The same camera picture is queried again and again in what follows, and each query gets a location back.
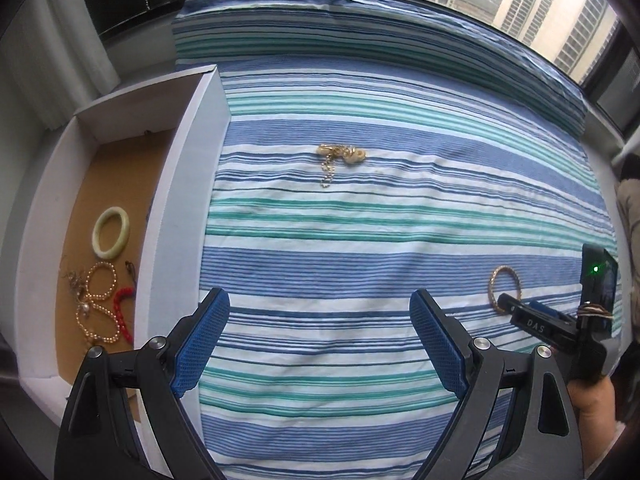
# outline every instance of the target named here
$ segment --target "blue striped fabric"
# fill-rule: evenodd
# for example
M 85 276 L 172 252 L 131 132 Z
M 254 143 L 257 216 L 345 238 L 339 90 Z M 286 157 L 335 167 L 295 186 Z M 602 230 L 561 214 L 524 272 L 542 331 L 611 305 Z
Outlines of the blue striped fabric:
M 517 41 L 428 4 L 187 0 L 174 38 L 179 66 L 285 54 L 372 59 L 490 90 L 573 136 L 584 130 L 584 97 L 569 78 Z
M 575 311 L 582 244 L 616 254 L 585 153 L 524 106 L 409 68 L 291 56 L 218 68 L 232 122 L 200 288 L 223 287 L 231 313 L 199 383 L 206 447 L 231 480 L 409 479 L 456 405 L 411 325 L 411 293 L 530 351 L 487 282 L 507 264 L 524 298 Z M 338 163 L 323 189 L 320 143 L 367 158 Z M 620 320 L 618 293 L 616 332 Z

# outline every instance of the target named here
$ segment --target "gold bracelet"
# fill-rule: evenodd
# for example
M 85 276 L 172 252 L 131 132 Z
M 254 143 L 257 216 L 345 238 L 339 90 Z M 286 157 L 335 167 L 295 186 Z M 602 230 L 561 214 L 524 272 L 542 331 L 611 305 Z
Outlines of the gold bracelet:
M 100 267 L 104 267 L 111 271 L 111 275 L 113 276 L 113 280 L 111 282 L 110 287 L 103 294 L 92 294 L 89 290 L 89 284 L 92 276 L 95 271 Z M 98 343 L 115 343 L 120 338 L 120 330 L 118 327 L 118 319 L 115 314 L 109 310 L 108 308 L 104 308 L 103 306 L 95 303 L 96 301 L 105 301 L 108 300 L 117 285 L 117 275 L 116 269 L 108 262 L 97 262 L 87 273 L 86 278 L 82 276 L 82 273 L 70 272 L 66 275 L 69 280 L 69 287 L 72 292 L 76 295 L 76 323 L 84 337 L 86 338 L 88 344 L 93 346 Z M 81 314 L 83 317 L 88 317 L 91 309 L 97 310 L 98 312 L 104 314 L 105 316 L 111 318 L 111 320 L 116 325 L 116 332 L 114 335 L 109 337 L 103 337 L 94 330 L 87 328 L 81 321 Z
M 111 275 L 113 277 L 113 279 L 111 280 L 111 286 L 103 294 L 92 294 L 91 291 L 89 290 L 91 278 L 94 275 L 94 272 L 98 270 L 100 267 L 104 267 L 105 269 L 109 269 L 111 271 Z M 106 301 L 111 297 L 111 295 L 113 294 L 113 291 L 116 290 L 117 283 L 118 283 L 118 276 L 116 274 L 116 268 L 113 265 L 111 265 L 109 262 L 98 262 L 91 269 L 89 269 L 89 272 L 86 275 L 86 282 L 84 285 L 84 291 L 86 294 L 84 298 L 86 300 L 92 300 L 92 301 Z
M 365 150 L 344 144 L 320 144 L 316 153 L 324 156 L 324 161 L 321 164 L 324 173 L 324 177 L 320 181 L 322 187 L 329 187 L 334 179 L 336 158 L 342 158 L 346 164 L 357 164 L 367 158 Z
M 80 321 L 80 313 L 82 312 L 83 314 L 86 314 L 89 308 L 94 308 L 98 312 L 101 312 L 105 316 L 111 318 L 111 320 L 116 325 L 116 332 L 114 335 L 110 337 L 103 337 L 95 333 L 93 330 L 89 330 L 84 326 L 84 324 L 82 324 L 82 321 Z M 103 306 L 94 303 L 93 301 L 78 304 L 78 308 L 76 308 L 76 323 L 80 327 L 80 330 L 82 330 L 84 337 L 91 346 L 95 345 L 96 343 L 115 343 L 116 341 L 118 341 L 118 339 L 120 339 L 120 329 L 118 327 L 118 319 L 115 317 L 115 314 L 111 310 L 108 310 Z
M 491 303 L 491 306 L 495 310 L 497 310 L 500 314 L 508 314 L 507 311 L 501 309 L 498 306 L 498 302 L 496 301 L 494 296 L 495 279 L 498 277 L 498 274 L 500 274 L 503 271 L 508 272 L 511 276 L 513 276 L 513 279 L 516 282 L 517 300 L 518 301 L 522 300 L 522 286 L 520 285 L 520 278 L 518 277 L 518 273 L 509 266 L 501 265 L 495 268 L 494 272 L 491 273 L 491 277 L 489 278 L 489 303 Z

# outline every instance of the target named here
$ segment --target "gold bangle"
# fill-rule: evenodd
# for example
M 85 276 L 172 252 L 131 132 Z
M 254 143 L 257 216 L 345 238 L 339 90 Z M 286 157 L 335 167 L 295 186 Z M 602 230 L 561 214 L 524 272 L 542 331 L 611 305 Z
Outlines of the gold bangle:
M 518 301 L 522 300 L 522 286 L 520 285 L 520 278 L 518 277 L 518 273 L 509 266 L 501 265 L 495 268 L 494 272 L 491 273 L 491 277 L 489 278 L 489 303 L 491 303 L 491 306 L 500 314 L 508 314 L 507 311 L 501 309 L 498 306 L 498 302 L 496 301 L 494 296 L 495 279 L 498 277 L 498 274 L 503 271 L 508 272 L 511 276 L 513 276 L 513 279 L 516 282 L 516 298 Z

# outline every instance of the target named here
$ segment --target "red coral bracelet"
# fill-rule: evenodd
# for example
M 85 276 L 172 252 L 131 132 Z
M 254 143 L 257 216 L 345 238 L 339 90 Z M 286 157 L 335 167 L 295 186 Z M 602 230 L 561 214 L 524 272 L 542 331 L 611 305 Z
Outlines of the red coral bracelet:
M 113 312 L 116 316 L 116 320 L 118 323 L 118 330 L 127 340 L 127 342 L 133 345 L 133 336 L 127 330 L 127 325 L 124 322 L 124 317 L 122 315 L 122 310 L 120 308 L 120 302 L 125 298 L 133 298 L 136 295 L 136 289 L 132 286 L 124 286 L 120 290 L 118 290 L 113 296 Z

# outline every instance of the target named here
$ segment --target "human hand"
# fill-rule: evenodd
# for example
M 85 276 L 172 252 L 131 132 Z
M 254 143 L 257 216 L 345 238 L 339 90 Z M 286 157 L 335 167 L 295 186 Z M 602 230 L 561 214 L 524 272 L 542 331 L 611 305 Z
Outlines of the human hand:
M 595 384 L 574 379 L 566 389 L 569 391 L 572 405 L 580 410 L 580 413 L 597 414 L 613 410 L 615 414 L 616 392 L 608 376 L 604 376 Z
M 570 381 L 567 390 L 572 405 L 580 411 L 578 431 L 586 470 L 609 449 L 616 434 L 616 393 L 607 376 L 595 384 Z

